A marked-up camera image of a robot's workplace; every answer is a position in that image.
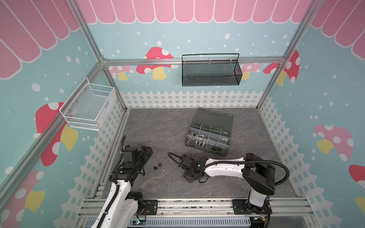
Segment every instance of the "pink mushroom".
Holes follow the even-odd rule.
[[[345,162],[350,159],[354,150],[354,142],[351,133],[346,128],[316,125],[314,132],[313,136],[319,135],[324,138],[317,142],[323,153],[328,154],[330,150],[336,148],[341,160]]]
[[[56,114],[58,113],[58,109],[62,105],[62,102],[54,102],[46,104],[38,109],[35,114],[35,123],[37,126],[37,133],[34,134],[35,138],[38,137],[46,129],[46,127],[56,116]],[[66,125],[66,123],[64,123],[41,155],[42,164],[44,166],[50,166],[56,161],[60,142],[65,144],[68,150],[71,150],[75,145],[77,138],[78,131],[71,129],[68,125]]]
[[[134,71],[130,66],[110,66],[108,69],[113,78],[116,78],[118,75],[118,79],[120,81],[125,81],[128,79],[125,72],[134,73]]]
[[[261,66],[258,63],[244,63],[241,66],[241,70],[242,70],[241,80],[247,80],[250,78],[251,72],[256,72],[256,73],[260,72]]]
[[[356,181],[361,187],[365,188],[365,167],[351,165],[349,167],[349,173],[354,181]]]
[[[46,194],[45,191],[35,192],[32,189],[43,175],[43,171],[33,171],[27,175],[1,212],[2,228],[18,228],[22,222],[25,208],[29,208],[33,212],[38,210]]]
[[[272,63],[269,66],[267,66],[264,69],[265,74],[271,74],[274,73],[276,68],[278,67],[278,63]],[[297,50],[294,51],[292,57],[290,58],[289,62],[287,63],[286,67],[284,68],[284,71],[280,74],[278,80],[276,83],[278,85],[283,86],[284,85],[284,79],[288,75],[290,82],[294,83],[299,74],[300,69],[300,58],[299,58],[299,52]]]
[[[173,59],[174,57],[165,49],[160,47],[152,47],[144,57],[145,59]],[[164,67],[177,68],[178,65],[142,65],[137,66],[137,72],[140,74],[146,74],[150,71],[153,72],[152,78],[154,80],[163,80],[166,78]]]

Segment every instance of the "white picket fence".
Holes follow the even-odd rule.
[[[68,202],[61,205],[62,215],[53,220],[56,228],[75,227],[77,215],[81,210],[82,202],[89,198],[94,185],[98,185],[97,179],[101,175],[101,168],[111,147],[118,123],[123,117],[123,109],[117,101],[113,109],[107,116],[103,127],[98,132],[98,137],[94,138],[94,146],[90,146],[90,155],[85,156],[86,163],[80,166],[81,174],[75,177],[75,187],[68,190],[70,198]]]
[[[134,94],[128,92],[124,94],[121,92],[126,106],[130,108],[191,108],[191,107],[256,107],[262,96],[262,91],[256,93],[248,93],[248,91],[241,93],[219,93],[218,91],[212,93],[197,93],[196,91],[190,93],[145,93],[141,94],[135,92]]]
[[[303,161],[304,154],[298,152],[299,145],[294,143],[294,136],[289,135],[289,128],[285,128],[285,121],[281,120],[272,97],[265,100],[260,113],[281,160],[290,170],[296,192],[307,198],[321,227],[340,228],[342,219],[333,215],[332,202],[324,199],[324,188],[315,183],[317,176],[310,173],[310,164]]]

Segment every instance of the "toolbox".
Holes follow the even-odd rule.
[[[186,137],[185,145],[227,156],[233,115],[199,107]]]

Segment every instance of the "dark marble surface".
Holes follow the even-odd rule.
[[[167,156],[167,152],[173,152],[177,155],[186,154],[195,160],[207,156],[214,159],[235,159],[250,152],[262,159],[280,161],[255,108],[216,110],[234,115],[230,150],[226,157],[184,145],[196,109],[132,109],[124,131],[127,135],[124,144],[149,146],[153,150],[153,155],[144,166],[146,176],[138,176],[132,191],[142,192],[144,198],[247,197],[251,187],[244,179],[237,177],[216,176],[209,178],[206,183],[194,181],[189,184],[183,177],[184,171]],[[118,159],[119,154],[115,157],[114,164]],[[162,163],[162,167],[154,170],[153,167],[158,166],[158,163]],[[276,170],[276,180],[279,180],[285,173],[279,167]],[[103,198],[107,197],[109,185],[105,187]],[[295,196],[289,181],[277,186],[274,195],[285,196]]]

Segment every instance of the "black wire basket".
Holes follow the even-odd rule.
[[[239,85],[239,54],[182,55],[182,86]]]

